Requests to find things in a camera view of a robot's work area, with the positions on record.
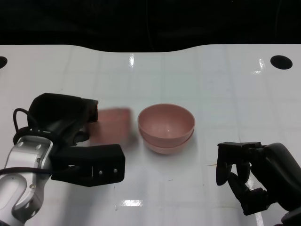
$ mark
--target blurry pink object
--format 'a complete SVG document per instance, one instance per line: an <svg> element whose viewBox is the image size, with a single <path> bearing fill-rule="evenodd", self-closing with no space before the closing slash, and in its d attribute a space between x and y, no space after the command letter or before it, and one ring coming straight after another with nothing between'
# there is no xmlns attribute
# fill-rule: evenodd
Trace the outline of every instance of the blurry pink object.
<svg viewBox="0 0 301 226"><path fill-rule="evenodd" d="M147 146L149 149L151 149L152 151L157 152L159 154L175 154L175 153L183 151L184 147L189 143L191 138L192 138L192 135L183 144L181 144L177 147L168 147L168 148L156 147L156 146L148 143L146 140L143 140L143 142L144 142L145 146Z"/></svg>
<svg viewBox="0 0 301 226"><path fill-rule="evenodd" d="M147 143L156 147L177 147L191 135L193 115L183 107L158 104L145 108L138 116L139 132Z"/></svg>
<svg viewBox="0 0 301 226"><path fill-rule="evenodd" d="M124 144L131 133L131 110L112 108L98 111L98 121L88 124L90 141L101 144Z"/></svg>

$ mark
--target pink cup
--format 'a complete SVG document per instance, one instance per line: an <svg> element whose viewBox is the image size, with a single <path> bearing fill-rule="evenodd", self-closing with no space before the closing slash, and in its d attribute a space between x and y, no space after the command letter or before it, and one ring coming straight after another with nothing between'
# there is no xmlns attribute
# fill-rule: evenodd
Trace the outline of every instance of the pink cup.
<svg viewBox="0 0 301 226"><path fill-rule="evenodd" d="M87 128L93 143L125 144L131 133L131 111L128 108L99 110L98 121Z"/></svg>

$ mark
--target silver robot arm segment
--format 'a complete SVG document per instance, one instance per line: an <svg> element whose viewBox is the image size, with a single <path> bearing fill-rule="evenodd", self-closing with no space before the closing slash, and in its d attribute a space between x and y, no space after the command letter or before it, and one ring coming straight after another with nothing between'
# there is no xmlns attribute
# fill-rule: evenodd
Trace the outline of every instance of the silver robot arm segment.
<svg viewBox="0 0 301 226"><path fill-rule="evenodd" d="M11 149L5 168L51 169L48 155L53 143L44 137L25 136ZM0 176L0 226L23 226L41 208L50 175L10 173Z"/></svg>

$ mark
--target stacked bowls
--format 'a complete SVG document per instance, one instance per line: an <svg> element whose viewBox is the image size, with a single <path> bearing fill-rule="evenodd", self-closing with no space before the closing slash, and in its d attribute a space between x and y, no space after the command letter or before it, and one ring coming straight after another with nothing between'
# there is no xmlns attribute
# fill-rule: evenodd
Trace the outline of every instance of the stacked bowls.
<svg viewBox="0 0 301 226"><path fill-rule="evenodd" d="M144 144L160 154L180 152L192 137L195 119L183 107L158 104L145 108L138 116Z"/></svg>

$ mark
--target bowl rim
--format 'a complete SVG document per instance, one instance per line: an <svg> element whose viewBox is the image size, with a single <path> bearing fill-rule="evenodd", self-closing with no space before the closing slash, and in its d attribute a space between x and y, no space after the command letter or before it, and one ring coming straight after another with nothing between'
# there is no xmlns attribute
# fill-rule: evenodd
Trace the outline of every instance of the bowl rim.
<svg viewBox="0 0 301 226"><path fill-rule="evenodd" d="M192 118L193 118L193 127L192 127L187 133L185 133L184 135L179 136L179 137L173 137L173 138L157 137L157 136L154 136L154 135L151 135L151 134L145 132L145 130L142 128L142 126L141 126L140 123L139 123L139 118L140 118L140 116L141 116L141 113L144 112L146 109L148 109L148 108L150 108L150 107L158 106L158 105L173 105L173 106L180 107L180 108L184 109L185 111L187 111L187 112L192 116ZM150 135L150 136L152 136L152 137L161 138L161 139L177 139L177 138L184 137L184 136L188 135L189 133L191 133L191 131L193 131L194 128L195 128L195 126L196 126L196 119L194 118L193 114L192 114L190 111L188 111L186 108L181 107L181 106L179 106L179 105L175 105L175 104L155 104L155 105L148 106L148 107L144 108L144 109L139 113L137 121L138 121L138 127L142 130L142 132L147 133L148 135Z"/></svg>

